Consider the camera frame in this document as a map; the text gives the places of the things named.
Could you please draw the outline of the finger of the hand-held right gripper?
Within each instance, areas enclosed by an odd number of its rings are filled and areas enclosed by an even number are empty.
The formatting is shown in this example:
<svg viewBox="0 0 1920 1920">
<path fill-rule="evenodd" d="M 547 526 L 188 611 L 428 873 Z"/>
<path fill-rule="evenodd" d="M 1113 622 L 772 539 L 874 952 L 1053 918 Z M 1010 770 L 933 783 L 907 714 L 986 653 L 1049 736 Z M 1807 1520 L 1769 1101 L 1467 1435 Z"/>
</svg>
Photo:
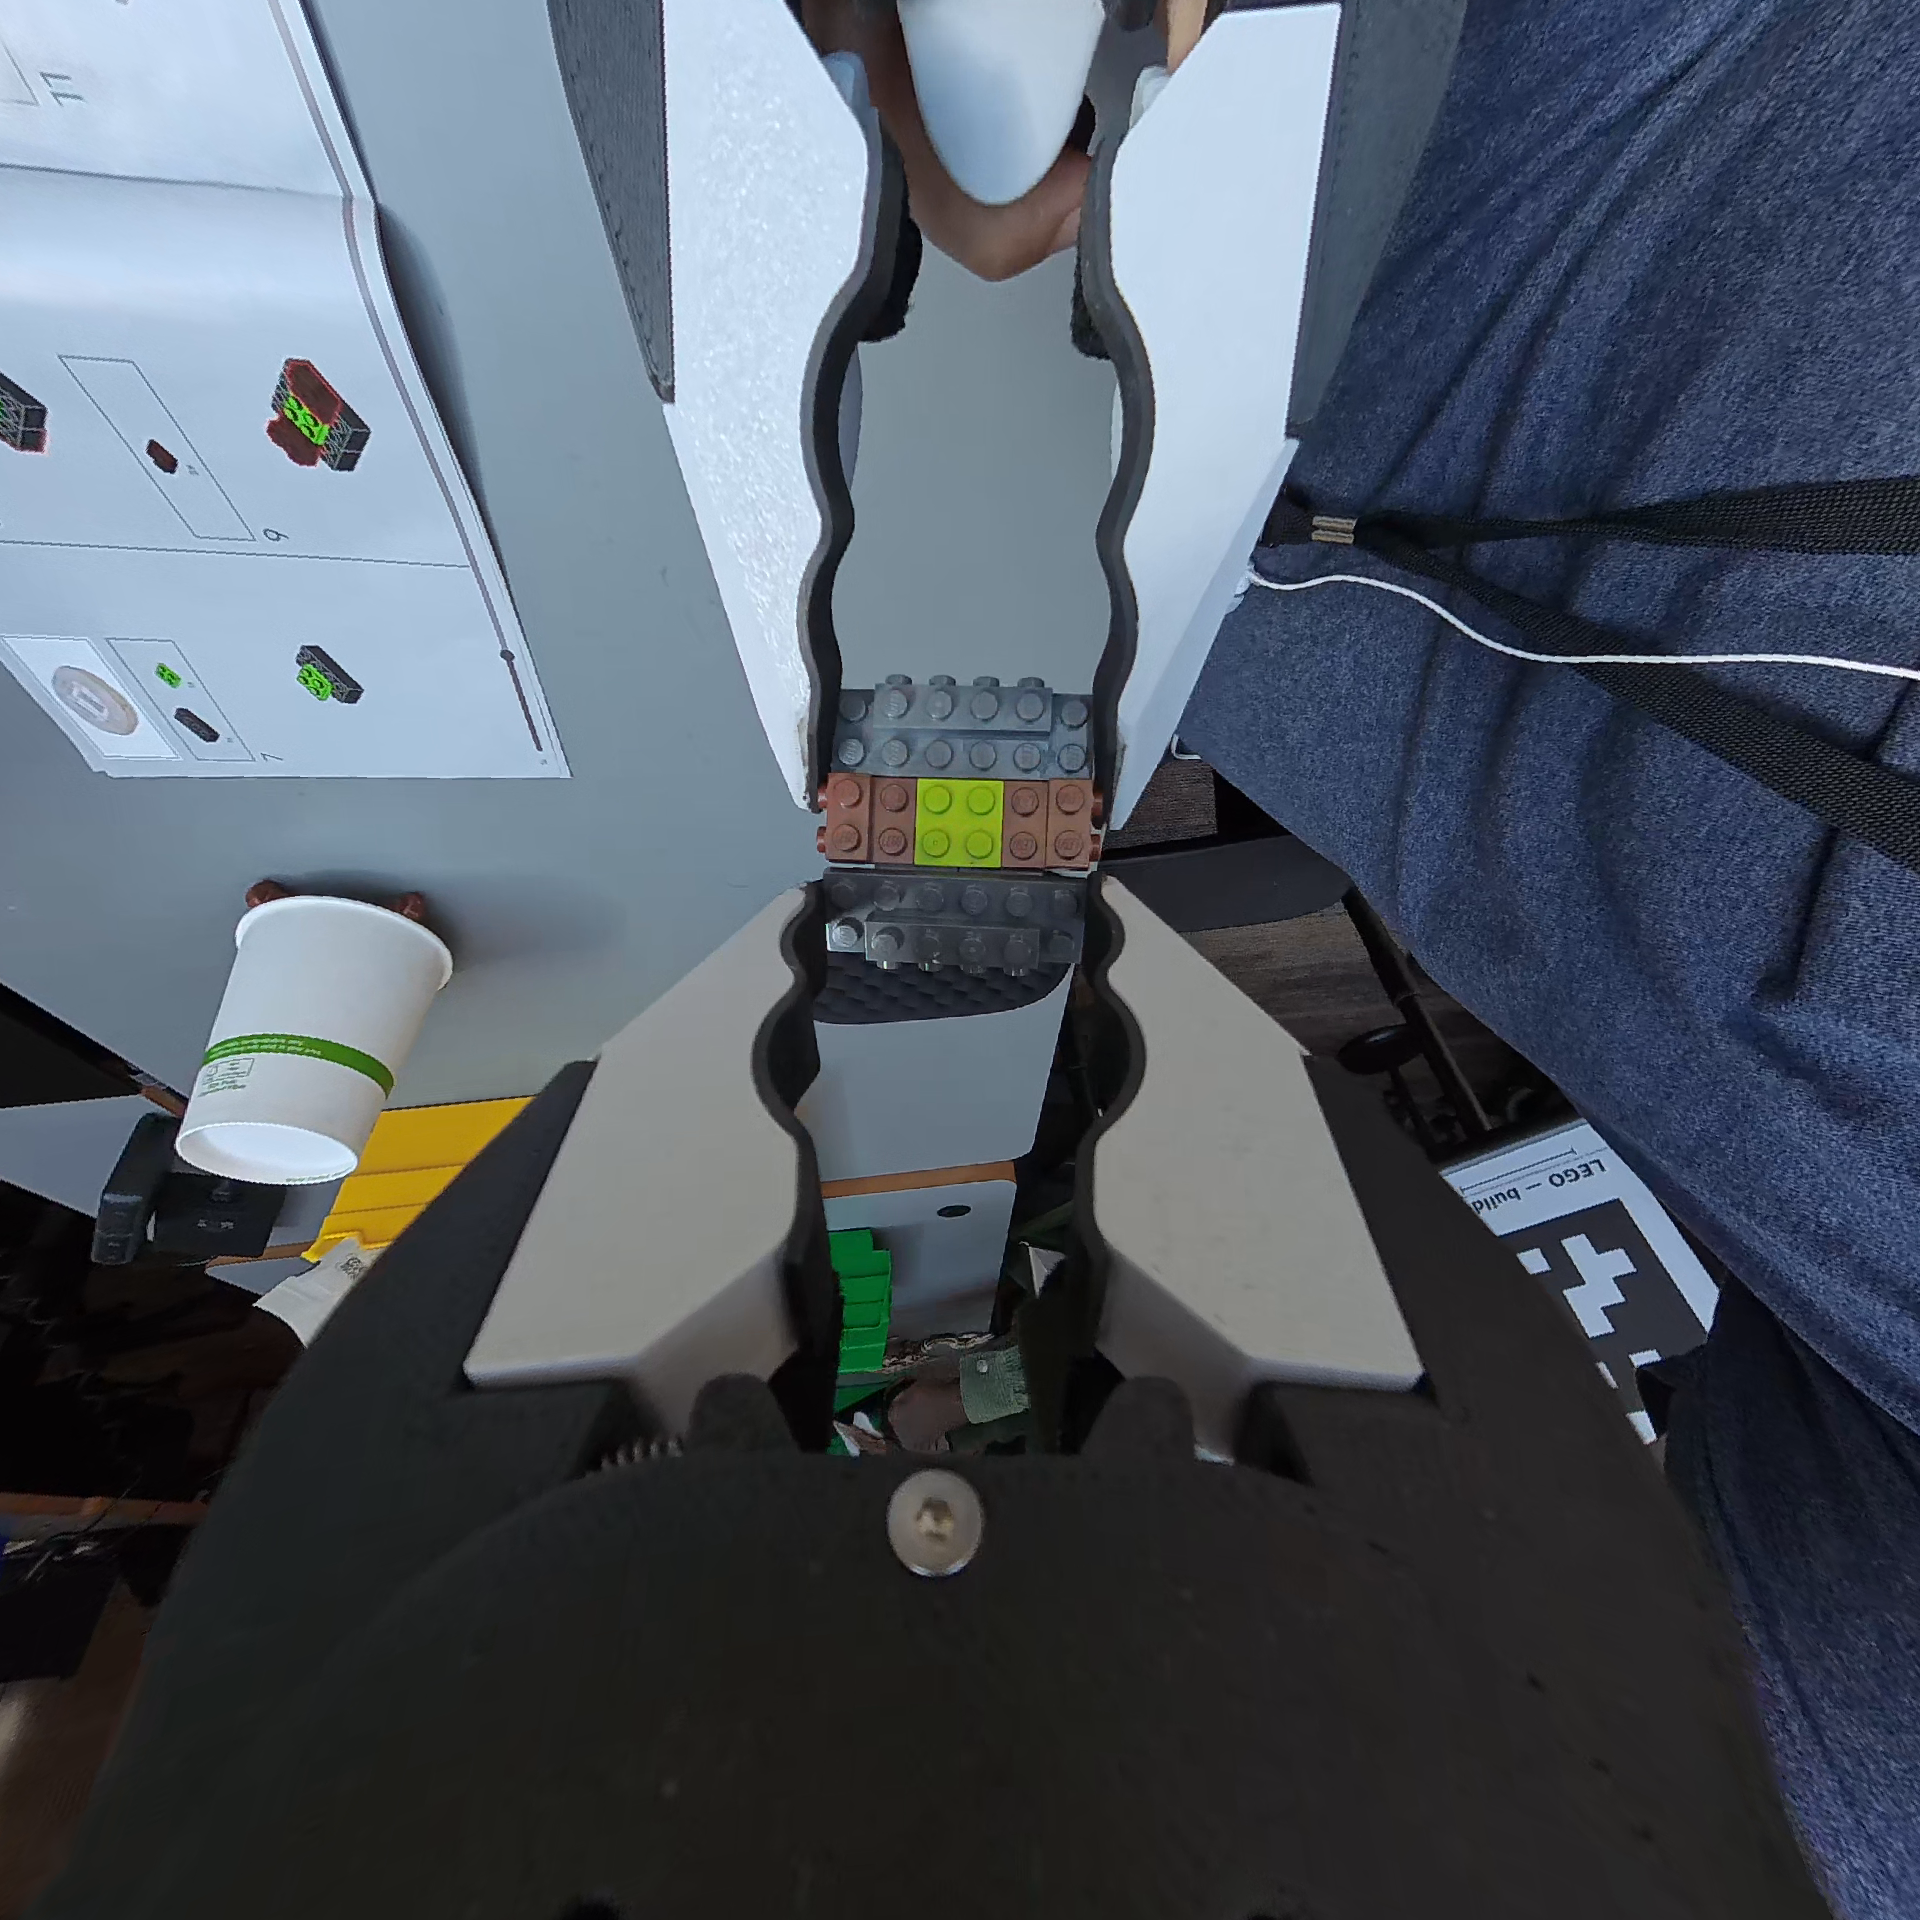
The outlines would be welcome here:
<svg viewBox="0 0 1920 1920">
<path fill-rule="evenodd" d="M 1222 10 L 1135 89 L 1094 162 L 1087 313 L 1121 389 L 1094 529 L 1111 635 L 1094 671 L 1094 779 L 1113 817 L 1178 734 L 1295 449 L 1305 301 L 1339 5 Z"/>
<path fill-rule="evenodd" d="M 847 361 L 893 274 L 900 171 L 862 61 L 789 5 L 663 5 L 674 395 L 663 417 L 763 734 L 812 809 L 853 535 Z"/>
</svg>

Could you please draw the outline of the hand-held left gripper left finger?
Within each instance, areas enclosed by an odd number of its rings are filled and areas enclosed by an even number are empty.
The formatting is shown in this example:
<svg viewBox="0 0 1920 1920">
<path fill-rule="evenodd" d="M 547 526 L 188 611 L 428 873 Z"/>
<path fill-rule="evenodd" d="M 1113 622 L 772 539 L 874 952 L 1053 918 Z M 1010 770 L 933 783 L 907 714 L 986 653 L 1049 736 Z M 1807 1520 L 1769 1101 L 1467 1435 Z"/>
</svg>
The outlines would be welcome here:
<svg viewBox="0 0 1920 1920">
<path fill-rule="evenodd" d="M 818 881 L 782 893 L 598 1054 L 487 1321 L 473 1385 L 620 1378 L 653 1433 L 757 1375 L 803 1448 L 835 1389 L 835 1275 L 813 1141 Z"/>
</svg>

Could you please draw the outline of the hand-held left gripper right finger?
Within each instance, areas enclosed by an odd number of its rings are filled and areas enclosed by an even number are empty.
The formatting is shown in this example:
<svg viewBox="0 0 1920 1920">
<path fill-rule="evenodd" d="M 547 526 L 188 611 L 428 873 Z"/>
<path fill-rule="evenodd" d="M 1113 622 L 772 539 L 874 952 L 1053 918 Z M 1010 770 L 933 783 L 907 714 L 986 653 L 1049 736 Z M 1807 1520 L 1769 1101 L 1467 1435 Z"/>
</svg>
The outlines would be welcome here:
<svg viewBox="0 0 1920 1920">
<path fill-rule="evenodd" d="M 1092 1153 L 1098 1346 L 1178 1382 L 1215 1456 L 1259 1382 L 1411 1386 L 1421 1365 L 1303 1047 L 1146 903 L 1101 896 L 1143 1066 Z"/>
</svg>

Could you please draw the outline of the dark grey toy brick plate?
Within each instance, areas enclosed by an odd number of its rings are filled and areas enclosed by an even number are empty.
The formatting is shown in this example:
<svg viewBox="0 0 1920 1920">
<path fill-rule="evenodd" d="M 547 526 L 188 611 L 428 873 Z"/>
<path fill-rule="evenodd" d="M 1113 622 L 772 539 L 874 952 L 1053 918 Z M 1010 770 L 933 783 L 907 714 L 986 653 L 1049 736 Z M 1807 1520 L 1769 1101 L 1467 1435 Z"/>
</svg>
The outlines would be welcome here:
<svg viewBox="0 0 1920 1920">
<path fill-rule="evenodd" d="M 863 957 L 895 969 L 961 969 L 964 973 L 1030 973 L 1068 969 L 1083 950 L 1085 923 L 911 920 L 874 914 L 862 920 Z"/>
</svg>

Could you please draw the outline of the brown green grey brick assembly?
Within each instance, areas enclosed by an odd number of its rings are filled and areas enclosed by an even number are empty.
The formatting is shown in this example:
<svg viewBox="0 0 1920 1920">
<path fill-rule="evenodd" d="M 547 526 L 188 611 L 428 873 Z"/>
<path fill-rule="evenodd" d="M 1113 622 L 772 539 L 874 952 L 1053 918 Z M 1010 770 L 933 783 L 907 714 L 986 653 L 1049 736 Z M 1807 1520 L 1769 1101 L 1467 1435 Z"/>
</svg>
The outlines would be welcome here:
<svg viewBox="0 0 1920 1920">
<path fill-rule="evenodd" d="M 1092 701 L 1043 679 L 841 687 L 818 787 L 836 867 L 1085 878 L 1101 853 Z"/>
</svg>

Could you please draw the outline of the person's right hand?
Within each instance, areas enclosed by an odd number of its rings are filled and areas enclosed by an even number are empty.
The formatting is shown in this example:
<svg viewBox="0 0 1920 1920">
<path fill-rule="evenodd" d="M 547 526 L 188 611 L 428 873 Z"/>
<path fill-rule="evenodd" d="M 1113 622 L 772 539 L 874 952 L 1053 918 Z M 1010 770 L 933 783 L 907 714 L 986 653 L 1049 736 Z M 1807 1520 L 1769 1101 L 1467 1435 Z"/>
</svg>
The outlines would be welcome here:
<svg viewBox="0 0 1920 1920">
<path fill-rule="evenodd" d="M 982 202 L 953 181 L 917 130 L 895 135 L 905 195 L 924 237 L 986 281 L 1009 281 L 1070 250 L 1092 171 L 1090 158 L 1062 147 L 1045 178 L 1009 202 Z"/>
</svg>

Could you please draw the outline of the large yellow storage bin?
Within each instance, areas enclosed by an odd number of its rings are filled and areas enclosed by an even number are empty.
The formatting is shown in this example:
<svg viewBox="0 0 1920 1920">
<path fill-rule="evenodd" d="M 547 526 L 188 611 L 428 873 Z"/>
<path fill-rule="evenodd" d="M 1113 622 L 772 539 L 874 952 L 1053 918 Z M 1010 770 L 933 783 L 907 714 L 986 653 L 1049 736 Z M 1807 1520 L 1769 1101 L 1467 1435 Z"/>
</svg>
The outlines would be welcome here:
<svg viewBox="0 0 1920 1920">
<path fill-rule="evenodd" d="M 317 1261 L 342 1241 L 367 1254 L 389 1247 L 527 1101 L 522 1095 L 383 1110 L 303 1259 Z"/>
</svg>

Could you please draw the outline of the green storage bin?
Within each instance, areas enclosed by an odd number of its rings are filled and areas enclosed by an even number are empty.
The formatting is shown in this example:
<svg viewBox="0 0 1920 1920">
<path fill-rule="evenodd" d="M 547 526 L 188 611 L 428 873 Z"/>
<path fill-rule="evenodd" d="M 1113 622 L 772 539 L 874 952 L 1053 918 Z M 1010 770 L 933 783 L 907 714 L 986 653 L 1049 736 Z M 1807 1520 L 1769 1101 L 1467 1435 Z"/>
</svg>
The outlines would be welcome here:
<svg viewBox="0 0 1920 1920">
<path fill-rule="evenodd" d="M 867 1375 L 884 1365 L 893 1315 L 893 1259 L 871 1230 L 830 1231 L 831 1273 L 844 1318 L 836 1374 Z"/>
</svg>

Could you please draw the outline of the white card with black marker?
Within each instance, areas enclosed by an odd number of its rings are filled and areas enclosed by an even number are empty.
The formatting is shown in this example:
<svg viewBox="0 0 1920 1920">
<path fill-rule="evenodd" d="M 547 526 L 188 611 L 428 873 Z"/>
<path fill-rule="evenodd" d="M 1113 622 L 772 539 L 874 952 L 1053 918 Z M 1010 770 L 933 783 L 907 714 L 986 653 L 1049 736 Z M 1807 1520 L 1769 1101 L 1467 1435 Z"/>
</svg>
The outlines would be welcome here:
<svg viewBox="0 0 1920 1920">
<path fill-rule="evenodd" d="M 1573 1311 L 1627 1418 L 1653 1439 L 1636 1374 L 1692 1352 L 1719 1293 L 1660 1200 L 1583 1120 L 1475 1150 L 1443 1171 Z"/>
</svg>

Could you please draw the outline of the white paper cup green band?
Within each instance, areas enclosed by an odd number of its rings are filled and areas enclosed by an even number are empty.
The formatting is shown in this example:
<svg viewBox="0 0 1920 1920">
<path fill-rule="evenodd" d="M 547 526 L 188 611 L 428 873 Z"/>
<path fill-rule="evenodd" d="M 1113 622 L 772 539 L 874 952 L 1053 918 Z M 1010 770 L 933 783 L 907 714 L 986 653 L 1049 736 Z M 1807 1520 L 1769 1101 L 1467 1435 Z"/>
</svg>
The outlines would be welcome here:
<svg viewBox="0 0 1920 1920">
<path fill-rule="evenodd" d="M 234 943 L 177 1151 L 231 1181 L 338 1181 L 452 973 L 451 952 L 429 928 L 337 896 L 261 903 Z"/>
</svg>

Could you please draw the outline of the brick building instruction booklet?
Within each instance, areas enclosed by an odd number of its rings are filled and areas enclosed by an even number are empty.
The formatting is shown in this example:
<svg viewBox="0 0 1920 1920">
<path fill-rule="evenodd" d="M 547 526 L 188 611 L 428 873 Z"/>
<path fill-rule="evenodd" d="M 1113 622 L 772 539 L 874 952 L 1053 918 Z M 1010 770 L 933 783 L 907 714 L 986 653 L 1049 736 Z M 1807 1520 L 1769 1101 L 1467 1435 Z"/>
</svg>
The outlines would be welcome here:
<svg viewBox="0 0 1920 1920">
<path fill-rule="evenodd" d="M 5 5 L 5 670 L 108 777 L 567 777 L 299 5 Z"/>
</svg>

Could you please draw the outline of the person in blue shirt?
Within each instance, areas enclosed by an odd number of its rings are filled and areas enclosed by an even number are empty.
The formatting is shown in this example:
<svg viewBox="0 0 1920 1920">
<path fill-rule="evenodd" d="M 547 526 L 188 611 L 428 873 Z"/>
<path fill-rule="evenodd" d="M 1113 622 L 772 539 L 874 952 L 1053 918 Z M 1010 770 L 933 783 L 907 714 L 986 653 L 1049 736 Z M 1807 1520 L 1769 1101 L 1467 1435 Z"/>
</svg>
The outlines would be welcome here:
<svg viewBox="0 0 1920 1920">
<path fill-rule="evenodd" d="M 1916 470 L 1916 5 L 1473 5 L 1292 478 L 1583 517 Z M 1731 1273 L 1669 1471 L 1845 1915 L 1916 1915 L 1916 874 L 1388 590 L 1253 590 L 1183 741 Z"/>
</svg>

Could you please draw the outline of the small black device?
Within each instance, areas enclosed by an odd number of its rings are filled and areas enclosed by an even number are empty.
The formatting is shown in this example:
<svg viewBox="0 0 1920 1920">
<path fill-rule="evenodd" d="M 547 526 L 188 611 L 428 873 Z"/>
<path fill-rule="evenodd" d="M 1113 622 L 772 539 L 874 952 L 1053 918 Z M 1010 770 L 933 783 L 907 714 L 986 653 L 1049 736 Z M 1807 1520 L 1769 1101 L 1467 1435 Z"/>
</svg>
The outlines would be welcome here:
<svg viewBox="0 0 1920 1920">
<path fill-rule="evenodd" d="M 286 1189 L 245 1184 L 177 1155 L 180 1120 L 151 1110 L 137 1120 L 102 1185 L 89 1257 L 131 1264 L 143 1257 L 207 1261 L 262 1257 Z"/>
</svg>

